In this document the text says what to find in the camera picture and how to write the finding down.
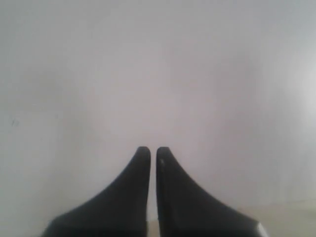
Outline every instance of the floor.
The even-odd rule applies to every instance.
[[[316,237],[316,200],[249,207],[240,210],[262,223],[270,237]],[[149,223],[149,237],[159,237],[158,221]]]

